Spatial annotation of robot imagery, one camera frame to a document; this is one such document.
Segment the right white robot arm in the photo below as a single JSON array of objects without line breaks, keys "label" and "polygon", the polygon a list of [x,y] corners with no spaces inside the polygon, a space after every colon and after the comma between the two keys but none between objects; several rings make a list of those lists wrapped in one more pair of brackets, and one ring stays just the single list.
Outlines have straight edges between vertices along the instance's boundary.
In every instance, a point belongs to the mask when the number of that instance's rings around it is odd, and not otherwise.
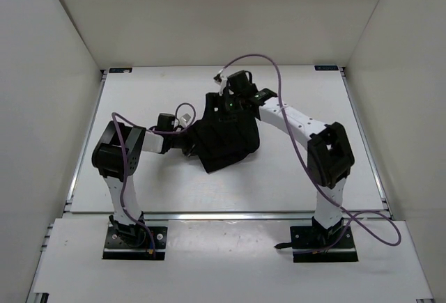
[{"label": "right white robot arm", "polygon": [[317,190],[309,241],[313,248],[334,245],[341,237],[344,187],[355,163],[344,126],[320,122],[293,108],[283,101],[281,87],[277,92],[255,89],[244,70],[228,77],[218,72],[214,80],[220,85],[219,95],[239,99],[240,108],[289,135],[295,151],[306,150],[303,168]]}]

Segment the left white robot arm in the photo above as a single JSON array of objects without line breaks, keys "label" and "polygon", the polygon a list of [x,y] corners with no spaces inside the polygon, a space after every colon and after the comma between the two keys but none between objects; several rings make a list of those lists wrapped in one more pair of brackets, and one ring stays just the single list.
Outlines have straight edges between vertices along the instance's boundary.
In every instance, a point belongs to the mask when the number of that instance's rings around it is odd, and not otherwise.
[{"label": "left white robot arm", "polygon": [[138,204],[133,175],[142,152],[160,154],[168,142],[191,127],[196,115],[160,114],[152,128],[136,125],[117,112],[102,133],[92,153],[92,165],[104,179],[114,213],[109,222],[114,233],[129,247],[156,251],[153,232],[146,225]]}]

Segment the black pleated skirt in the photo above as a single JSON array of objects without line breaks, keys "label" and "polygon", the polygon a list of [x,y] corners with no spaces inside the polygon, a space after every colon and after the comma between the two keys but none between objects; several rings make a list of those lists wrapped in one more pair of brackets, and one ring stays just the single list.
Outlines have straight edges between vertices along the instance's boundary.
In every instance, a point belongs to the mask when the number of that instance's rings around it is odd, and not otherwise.
[{"label": "black pleated skirt", "polygon": [[187,136],[184,156],[198,157],[207,173],[238,163],[260,146],[255,115],[239,100],[218,93],[205,95],[203,116],[188,128]]}]

